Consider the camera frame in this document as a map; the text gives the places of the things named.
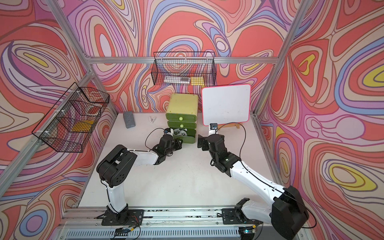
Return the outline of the white earphones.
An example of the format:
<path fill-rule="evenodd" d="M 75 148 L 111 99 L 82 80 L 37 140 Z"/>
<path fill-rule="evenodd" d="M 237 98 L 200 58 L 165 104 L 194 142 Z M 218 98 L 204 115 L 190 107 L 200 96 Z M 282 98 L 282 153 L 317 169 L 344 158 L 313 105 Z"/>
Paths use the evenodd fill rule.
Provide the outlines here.
<path fill-rule="evenodd" d="M 187 133 L 187 129 L 173 129 L 173 133 L 175 136 L 187 136 L 188 133 Z"/>

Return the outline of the green top drawer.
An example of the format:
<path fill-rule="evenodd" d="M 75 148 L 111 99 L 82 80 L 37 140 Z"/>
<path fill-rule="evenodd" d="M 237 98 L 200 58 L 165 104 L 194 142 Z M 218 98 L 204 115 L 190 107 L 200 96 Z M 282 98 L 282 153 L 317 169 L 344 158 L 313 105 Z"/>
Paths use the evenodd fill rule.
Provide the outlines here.
<path fill-rule="evenodd" d="M 196 122 L 197 121 L 197 115 L 194 115 L 194 114 L 166 113 L 166 118 L 168 121 L 178 121 L 178 122 Z"/>

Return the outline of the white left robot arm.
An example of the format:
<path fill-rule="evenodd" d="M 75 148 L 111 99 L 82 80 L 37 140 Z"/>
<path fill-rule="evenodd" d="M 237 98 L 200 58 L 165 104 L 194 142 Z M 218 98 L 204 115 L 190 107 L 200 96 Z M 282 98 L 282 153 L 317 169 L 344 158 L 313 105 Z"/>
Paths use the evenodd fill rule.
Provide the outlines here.
<path fill-rule="evenodd" d="M 144 210 L 132 210 L 125 199 L 124 182 L 133 167 L 141 165 L 159 165 L 175 151 L 181 150 L 183 140 L 165 134 L 160 142 L 149 151 L 129 150 L 117 145 L 98 164 L 97 173 L 106 187 L 108 205 L 104 214 L 97 217 L 103 226 L 140 226 Z"/>

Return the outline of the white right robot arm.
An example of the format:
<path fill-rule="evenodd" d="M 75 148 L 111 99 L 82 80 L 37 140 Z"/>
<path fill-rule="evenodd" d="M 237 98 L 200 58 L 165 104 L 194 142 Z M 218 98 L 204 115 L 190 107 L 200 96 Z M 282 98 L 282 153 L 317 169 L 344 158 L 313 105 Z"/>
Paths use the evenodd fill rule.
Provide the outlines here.
<path fill-rule="evenodd" d="M 198 136 L 197 146 L 210 153 L 213 167 L 243 183 L 265 201 L 260 204 L 241 200 L 238 206 L 242 216 L 271 224 L 286 240 L 295 238 L 310 217 L 295 187 L 285 188 L 254 171 L 240 157 L 227 150 L 223 135 Z"/>

